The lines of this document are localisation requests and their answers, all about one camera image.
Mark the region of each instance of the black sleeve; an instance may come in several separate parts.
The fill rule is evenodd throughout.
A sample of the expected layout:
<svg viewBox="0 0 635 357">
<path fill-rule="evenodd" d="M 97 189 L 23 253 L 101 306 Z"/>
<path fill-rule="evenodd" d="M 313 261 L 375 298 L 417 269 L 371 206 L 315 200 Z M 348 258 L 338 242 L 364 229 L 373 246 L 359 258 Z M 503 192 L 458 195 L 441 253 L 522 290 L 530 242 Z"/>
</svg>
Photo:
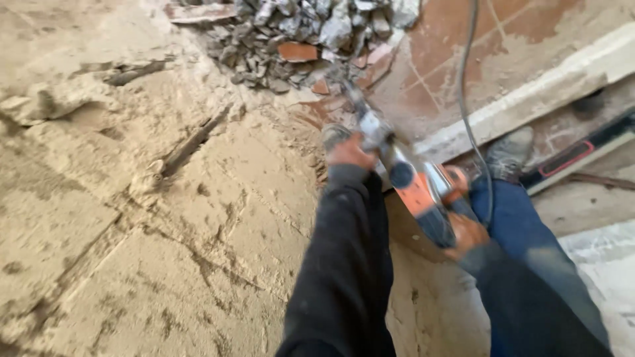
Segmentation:
<svg viewBox="0 0 635 357">
<path fill-rule="evenodd" d="M 496 243 L 459 264 L 476 278 L 491 324 L 516 356 L 612 356 L 547 283 Z"/>
<path fill-rule="evenodd" d="M 380 267 L 373 262 L 379 261 L 380 252 L 370 241 L 368 191 L 362 184 L 368 172 L 352 165 L 333 169 L 329 168 L 330 183 L 317 209 L 276 356 L 370 356 L 379 343 L 390 344 L 379 348 L 394 355 L 392 341 L 380 342 L 389 334 L 387 306 L 376 294 Z"/>
</svg>

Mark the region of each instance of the power cord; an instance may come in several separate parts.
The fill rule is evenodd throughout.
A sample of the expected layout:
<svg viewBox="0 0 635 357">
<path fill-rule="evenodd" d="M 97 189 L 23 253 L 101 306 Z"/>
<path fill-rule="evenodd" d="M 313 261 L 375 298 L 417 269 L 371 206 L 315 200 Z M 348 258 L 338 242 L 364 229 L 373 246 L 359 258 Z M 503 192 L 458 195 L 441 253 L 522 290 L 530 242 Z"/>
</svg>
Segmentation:
<svg viewBox="0 0 635 357">
<path fill-rule="evenodd" d="M 461 58 L 461 63 L 458 67 L 458 106 L 461 108 L 461 118 L 463 119 L 463 123 L 465 124 L 465 130 L 467 131 L 467 137 L 470 139 L 470 144 L 472 144 L 472 148 L 481 162 L 481 170 L 485 172 L 487 177 L 487 190 L 488 190 L 488 199 L 489 199 L 489 207 L 486 218 L 483 220 L 483 225 L 485 228 L 489 228 L 491 223 L 491 216 L 494 211 L 494 189 L 491 181 L 491 173 L 487 169 L 487 163 L 481 154 L 481 151 L 478 149 L 478 145 L 476 144 L 476 139 L 474 139 L 474 134 L 472 133 L 472 127 L 470 126 L 470 122 L 467 120 L 467 107 L 465 106 L 465 67 L 467 65 L 467 59 L 470 55 L 470 49 L 472 48 L 472 42 L 474 40 L 474 32 L 476 31 L 476 19 L 478 18 L 479 12 L 479 0 L 472 0 L 471 12 L 470 12 L 470 22 L 469 22 L 469 30 L 467 33 L 467 42 L 465 44 L 465 50 L 463 51 L 463 57 Z"/>
</svg>

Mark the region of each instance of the shoe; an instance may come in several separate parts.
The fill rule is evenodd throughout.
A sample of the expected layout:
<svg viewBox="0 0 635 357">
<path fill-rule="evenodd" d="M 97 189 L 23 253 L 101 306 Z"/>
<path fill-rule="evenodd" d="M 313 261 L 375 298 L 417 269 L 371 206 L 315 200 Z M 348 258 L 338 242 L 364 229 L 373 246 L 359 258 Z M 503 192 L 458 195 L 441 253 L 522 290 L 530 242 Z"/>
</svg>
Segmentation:
<svg viewBox="0 0 635 357">
<path fill-rule="evenodd" d="M 487 150 L 485 162 L 494 180 L 518 183 L 533 148 L 533 129 L 525 126 L 498 139 Z"/>
<path fill-rule="evenodd" d="M 322 127 L 322 144 L 326 153 L 329 153 L 337 144 L 351 137 L 352 132 L 344 125 L 331 123 Z"/>
</svg>

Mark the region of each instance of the blue jeans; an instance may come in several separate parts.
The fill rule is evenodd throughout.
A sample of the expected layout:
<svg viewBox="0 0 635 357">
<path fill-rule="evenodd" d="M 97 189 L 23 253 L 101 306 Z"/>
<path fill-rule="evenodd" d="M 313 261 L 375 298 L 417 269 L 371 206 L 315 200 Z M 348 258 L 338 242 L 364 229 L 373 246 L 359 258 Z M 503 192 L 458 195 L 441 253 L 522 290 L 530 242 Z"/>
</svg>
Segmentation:
<svg viewBox="0 0 635 357">
<path fill-rule="evenodd" d="M 554 234 L 545 226 L 529 195 L 519 185 L 495 180 L 494 212 L 489 232 L 493 240 L 512 258 L 526 264 L 541 277 L 580 318 L 582 323 L 606 346 L 608 334 L 598 307 L 580 279 L 575 264 L 569 259 Z M 488 190 L 484 180 L 476 182 L 470 192 L 472 209 L 483 220 L 488 210 Z M 511 357 L 500 340 L 496 326 L 491 327 L 491 357 Z"/>
</svg>

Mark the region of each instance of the hand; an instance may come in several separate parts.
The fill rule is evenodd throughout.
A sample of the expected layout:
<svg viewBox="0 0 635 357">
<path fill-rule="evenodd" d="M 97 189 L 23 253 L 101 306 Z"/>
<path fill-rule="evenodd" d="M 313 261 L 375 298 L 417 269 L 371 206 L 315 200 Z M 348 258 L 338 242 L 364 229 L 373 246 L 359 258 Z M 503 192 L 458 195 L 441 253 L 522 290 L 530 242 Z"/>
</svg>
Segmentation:
<svg viewBox="0 0 635 357">
<path fill-rule="evenodd" d="M 490 235 L 479 222 L 454 212 L 450 212 L 448 218 L 454 230 L 454 235 L 457 237 L 456 247 L 443 250 L 443 253 L 450 259 L 458 262 L 475 246 L 486 244 L 490 241 Z"/>
<path fill-rule="evenodd" d="M 362 151 L 361 141 L 363 136 L 355 132 L 346 141 L 335 144 L 333 149 L 326 156 L 326 163 L 329 166 L 337 164 L 353 164 L 366 170 L 372 170 L 377 162 L 376 153 L 367 154 Z"/>
</svg>

